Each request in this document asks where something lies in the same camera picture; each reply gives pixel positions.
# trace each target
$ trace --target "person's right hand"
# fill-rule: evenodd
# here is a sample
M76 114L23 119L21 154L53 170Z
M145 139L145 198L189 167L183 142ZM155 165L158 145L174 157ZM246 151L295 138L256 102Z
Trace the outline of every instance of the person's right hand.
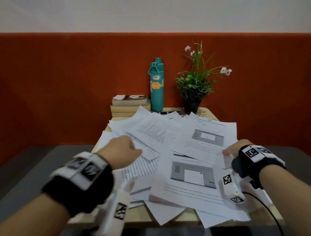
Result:
M97 153L106 159L113 170L116 170L132 164L142 154L142 150L135 149L131 137L122 135L111 139Z
M239 150L241 147L245 145L254 145L251 141L247 139L241 139L237 141L236 143L232 144L231 146L227 147L222 151L222 154L229 155L231 154L233 157L237 157L239 154Z

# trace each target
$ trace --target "wristband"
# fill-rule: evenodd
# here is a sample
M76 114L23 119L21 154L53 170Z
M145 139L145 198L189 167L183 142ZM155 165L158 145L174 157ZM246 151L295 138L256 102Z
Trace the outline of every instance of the wristband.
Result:
M255 185L262 189L259 180L260 171L267 165L278 165L284 169L285 162L271 153L268 149L258 145L245 145L240 148L239 156L232 161L232 168L242 178L251 177Z
M82 152L54 171L42 192L64 205L71 217L91 213L108 198L114 185L112 168L97 153Z

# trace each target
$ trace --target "water bottle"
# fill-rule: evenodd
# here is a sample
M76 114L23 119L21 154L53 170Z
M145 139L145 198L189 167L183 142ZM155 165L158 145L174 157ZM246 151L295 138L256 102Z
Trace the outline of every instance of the water bottle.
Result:
M152 111L163 111L164 99L164 65L156 57L148 70L150 75L150 102Z

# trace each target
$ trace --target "book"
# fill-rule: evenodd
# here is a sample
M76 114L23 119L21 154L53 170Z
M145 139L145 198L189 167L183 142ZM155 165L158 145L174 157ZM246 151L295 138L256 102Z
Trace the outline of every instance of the book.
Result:
M115 106L136 106L147 104L147 95L117 95L112 99Z
M136 112L111 112L112 117L132 117Z
M111 105L110 109L111 112L136 112L138 110L140 105L137 106L116 106L116 105ZM150 100L148 99L147 104L142 105L145 109L148 111L151 110L150 106Z

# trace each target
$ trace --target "wooden table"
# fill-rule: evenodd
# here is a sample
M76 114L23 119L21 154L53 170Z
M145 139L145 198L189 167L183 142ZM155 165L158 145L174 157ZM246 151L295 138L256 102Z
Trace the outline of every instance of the wooden table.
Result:
M182 108L164 108L165 111L170 110L181 110ZM203 116L212 120L218 120L213 113L210 112L207 108L200 107L198 109L197 115ZM112 120L125 120L129 117L113 117ZM111 132L109 126L106 127L105 131ZM271 206L270 210L279 221L280 224L285 224L282 216L278 212L275 206ZM80 213L74 218L69 220L69 224L92 224L96 217L97 211L93 211L90 214ZM229 220L218 226L251 226L251 225L275 225L275 221L272 216L268 213L268 211L264 208L261 208L257 211L254 211L249 214L251 217L251 221L248 222L240 222L240 221L233 221ZM197 213L194 209L187 208L181 214L176 216L174 219L170 220L164 226L166 227L177 227L177 226L199 226L202 225ZM151 212L148 210L146 205L138 206L135 208L131 208L128 210L125 218L125 228L146 228L146 227L159 227L157 221L153 218Z

